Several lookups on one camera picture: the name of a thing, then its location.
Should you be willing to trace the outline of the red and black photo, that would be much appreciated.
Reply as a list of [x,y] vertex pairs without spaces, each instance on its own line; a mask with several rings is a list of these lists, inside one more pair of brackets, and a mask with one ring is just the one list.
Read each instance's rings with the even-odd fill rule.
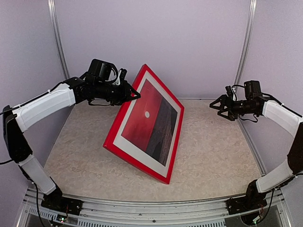
[[140,91],[122,137],[166,165],[178,112],[148,80]]

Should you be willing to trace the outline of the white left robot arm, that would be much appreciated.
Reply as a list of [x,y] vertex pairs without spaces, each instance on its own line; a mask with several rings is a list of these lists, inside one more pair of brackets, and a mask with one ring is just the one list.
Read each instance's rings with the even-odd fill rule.
[[73,77],[57,84],[45,93],[14,107],[3,109],[3,136],[10,159],[15,162],[23,175],[46,197],[56,210],[66,206],[60,187],[46,173],[43,164],[35,157],[32,145],[38,125],[49,116],[69,109],[83,101],[90,105],[95,99],[103,99],[108,105],[122,105],[140,97],[135,88],[126,80],[120,82],[88,82]]

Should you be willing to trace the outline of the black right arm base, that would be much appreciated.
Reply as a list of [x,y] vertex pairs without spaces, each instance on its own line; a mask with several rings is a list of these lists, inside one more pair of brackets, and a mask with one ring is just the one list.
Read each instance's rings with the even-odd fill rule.
[[226,201],[226,206],[229,215],[238,214],[250,210],[261,208],[261,206],[267,206],[265,199],[267,193],[259,193],[256,180],[249,183],[246,193],[242,197],[229,198]]

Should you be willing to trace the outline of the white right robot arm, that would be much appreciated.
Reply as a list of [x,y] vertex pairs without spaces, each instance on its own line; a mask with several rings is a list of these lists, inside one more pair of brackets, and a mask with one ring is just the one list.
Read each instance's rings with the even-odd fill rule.
[[287,108],[272,95],[251,93],[245,100],[236,100],[235,95],[221,95],[210,104],[217,114],[227,120],[235,121],[241,116],[252,114],[263,116],[283,128],[292,139],[285,160],[263,177],[252,182],[251,192],[242,199],[242,206],[252,210],[261,201],[261,194],[281,186],[303,171],[303,117]]

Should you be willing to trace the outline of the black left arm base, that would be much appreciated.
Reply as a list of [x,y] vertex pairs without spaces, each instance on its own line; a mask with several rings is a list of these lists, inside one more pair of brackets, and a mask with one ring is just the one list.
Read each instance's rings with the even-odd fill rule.
[[49,195],[44,194],[41,206],[65,214],[79,215],[83,201],[64,197],[62,191],[56,188]]

